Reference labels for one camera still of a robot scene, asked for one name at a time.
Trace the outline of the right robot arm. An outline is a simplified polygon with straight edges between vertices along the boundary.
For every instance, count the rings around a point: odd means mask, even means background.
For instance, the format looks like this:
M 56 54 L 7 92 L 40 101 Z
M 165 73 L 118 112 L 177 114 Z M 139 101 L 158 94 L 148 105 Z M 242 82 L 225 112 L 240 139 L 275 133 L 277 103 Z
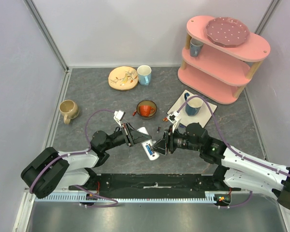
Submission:
M 253 157 L 208 135 L 199 123 L 189 124 L 185 133 L 172 126 L 151 150 L 167 155 L 177 149 L 199 152 L 210 164 L 217 164 L 212 177 L 216 190 L 238 188 L 262 193 L 290 210 L 290 167 Z

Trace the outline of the white remote control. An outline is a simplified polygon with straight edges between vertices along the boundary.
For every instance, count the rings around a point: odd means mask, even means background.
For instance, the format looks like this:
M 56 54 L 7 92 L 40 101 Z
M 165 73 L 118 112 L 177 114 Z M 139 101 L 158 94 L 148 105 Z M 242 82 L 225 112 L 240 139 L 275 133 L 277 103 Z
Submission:
M 145 127 L 141 127 L 137 129 L 137 131 L 144 133 L 146 135 L 149 135 Z M 151 147 L 154 145 L 154 142 L 152 141 L 152 139 L 146 140 L 142 142 L 141 144 L 149 160 L 153 161 L 159 158 L 160 155 L 157 152 L 154 152 L 151 150 Z

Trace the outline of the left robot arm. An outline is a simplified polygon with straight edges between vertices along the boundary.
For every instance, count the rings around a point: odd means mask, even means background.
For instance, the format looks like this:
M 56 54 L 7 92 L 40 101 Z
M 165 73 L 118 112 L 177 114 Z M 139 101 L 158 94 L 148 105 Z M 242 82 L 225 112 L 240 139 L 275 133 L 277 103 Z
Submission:
M 96 185 L 93 168 L 106 162 L 109 158 L 107 150 L 123 144 L 134 146 L 151 138 L 144 128 L 136 130 L 129 123 L 117 127 L 111 135 L 99 130 L 93 134 L 90 147 L 82 151 L 63 152 L 47 147 L 22 171 L 20 177 L 39 199 L 55 189 L 73 185 L 91 190 Z

